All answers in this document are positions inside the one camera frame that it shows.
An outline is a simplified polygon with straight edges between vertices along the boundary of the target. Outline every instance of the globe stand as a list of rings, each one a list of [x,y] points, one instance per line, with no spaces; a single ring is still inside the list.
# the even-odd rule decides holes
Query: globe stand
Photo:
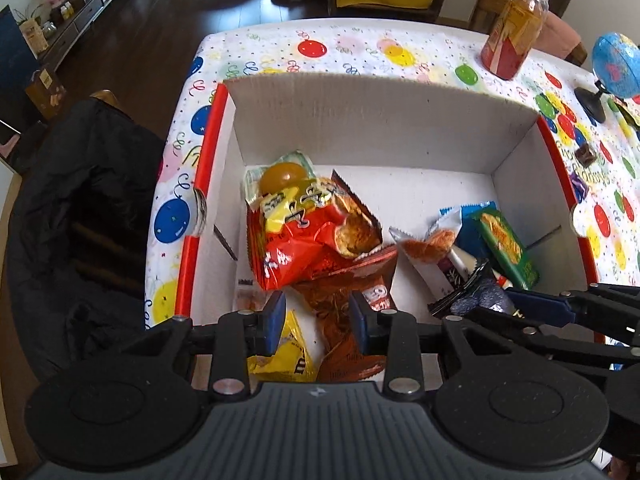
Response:
[[[606,117],[600,98],[603,94],[608,94],[609,92],[607,92],[607,89],[604,88],[599,80],[596,81],[596,88],[598,89],[597,93],[591,92],[586,88],[576,88],[574,94],[589,117],[602,124],[606,120]]]

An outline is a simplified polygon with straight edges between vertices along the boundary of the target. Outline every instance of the white cardboard box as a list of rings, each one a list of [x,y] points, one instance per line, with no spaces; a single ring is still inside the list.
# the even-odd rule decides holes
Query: white cardboard box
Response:
[[[247,167],[299,149],[318,174],[336,169],[383,225],[423,235],[446,206],[495,200],[541,273],[536,287],[584,289],[586,274],[561,180],[538,114],[485,94],[408,80],[322,73],[239,78],[216,91],[194,187],[206,197],[199,237],[184,243],[177,314],[216,322],[253,275],[246,253]],[[214,234],[214,224],[236,262]],[[290,288],[314,360],[324,354],[314,315]],[[418,322],[433,301],[399,256],[391,295]]]

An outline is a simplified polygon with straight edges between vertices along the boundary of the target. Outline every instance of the yellow balloon print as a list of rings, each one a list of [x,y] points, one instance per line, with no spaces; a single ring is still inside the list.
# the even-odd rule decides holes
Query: yellow balloon print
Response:
[[[634,131],[631,129],[631,126],[626,124],[626,121],[624,119],[619,119],[618,124],[620,125],[622,133],[625,134],[625,137],[627,139],[631,139],[634,136]]]
[[[587,228],[587,238],[589,239],[589,243],[591,245],[591,252],[593,253],[593,257],[597,260],[600,257],[600,237],[596,232],[596,229],[593,226],[589,226]]]
[[[625,251],[622,248],[622,242],[620,240],[617,240],[614,248],[616,250],[616,261],[618,263],[618,267],[620,268],[620,270],[625,270],[626,268],[626,258],[625,258]]]
[[[577,123],[575,125],[575,127],[578,128],[582,132],[582,134],[584,135],[585,139],[587,139],[589,142],[591,142],[591,132],[589,131],[589,129],[586,126],[584,126],[581,123]]]
[[[399,45],[389,45],[384,50],[384,53],[385,56],[388,57],[389,61],[396,65],[413,66],[415,64],[414,55]]]
[[[154,296],[154,304],[151,307],[151,314],[154,317],[154,324],[162,323],[174,314],[175,295],[178,289],[178,280],[163,283]]]
[[[574,140],[569,137],[562,128],[558,128],[558,136],[565,146],[571,146],[574,143]]]
[[[562,101],[558,98],[556,94],[547,90],[545,92],[545,96],[549,100],[549,102],[554,106],[554,108],[558,110],[558,112],[560,112],[561,114],[564,114],[564,105],[562,104]]]

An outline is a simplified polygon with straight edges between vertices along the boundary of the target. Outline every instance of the red balloon print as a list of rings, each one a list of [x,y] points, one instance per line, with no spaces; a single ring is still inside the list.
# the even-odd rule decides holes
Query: red balloon print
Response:
[[[598,224],[602,236],[609,238],[609,235],[611,234],[611,225],[609,225],[609,219],[604,213],[604,209],[601,208],[601,206],[596,205],[596,207],[593,208],[593,214],[596,217],[596,223]]]
[[[609,161],[610,164],[613,164],[613,158],[612,158],[611,154],[609,153],[609,150],[607,148],[605,148],[605,146],[602,143],[602,141],[600,141],[600,151],[604,155],[604,158],[606,158]]]
[[[626,196],[622,197],[622,205],[625,207],[626,216],[633,222],[636,219],[636,215],[634,214],[634,210],[632,209],[629,200],[626,199]]]
[[[298,45],[298,52],[307,57],[322,57],[326,54],[326,47],[315,40],[305,40]]]
[[[555,77],[553,77],[549,72],[545,72],[546,78],[551,81],[551,84],[556,88],[562,88],[562,83],[558,81]]]
[[[569,120],[569,117],[567,117],[564,114],[559,115],[558,116],[558,124],[560,124],[560,127],[562,128],[564,133],[566,133],[572,139],[575,139],[574,125]]]
[[[575,123],[575,121],[577,121],[578,119],[576,119],[574,111],[571,110],[571,108],[569,108],[565,102],[562,102],[562,106],[564,106],[564,114],[569,117],[569,120],[572,123]]]

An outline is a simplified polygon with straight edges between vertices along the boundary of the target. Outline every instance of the white wrapper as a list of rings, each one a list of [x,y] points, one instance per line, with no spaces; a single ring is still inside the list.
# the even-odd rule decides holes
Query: white wrapper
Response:
[[[439,236],[442,231],[451,231],[452,238],[451,240],[455,240],[458,236],[458,232],[460,232],[460,228],[462,227],[462,210],[457,207],[446,213],[446,215],[441,216],[435,224],[433,224],[430,229],[427,231],[427,234],[424,238],[415,238],[410,234],[401,231],[395,227],[389,228],[389,234],[391,234],[392,238],[395,240],[396,244],[398,244],[398,248],[402,253],[409,258],[412,265],[415,267],[415,270],[422,276],[424,282],[429,287],[429,290],[433,294],[433,297],[436,300],[440,298],[444,298],[447,294],[453,292],[454,287],[451,285],[449,279],[438,266],[438,261],[442,258],[429,258],[428,255],[423,258],[418,258],[416,256],[410,256],[405,250],[404,244],[409,242],[423,242],[425,245],[429,245],[429,242],[433,241],[435,237]],[[451,263],[451,268],[454,270],[457,269],[457,266],[454,262]],[[466,276],[462,274],[464,280],[468,279],[468,274]]]

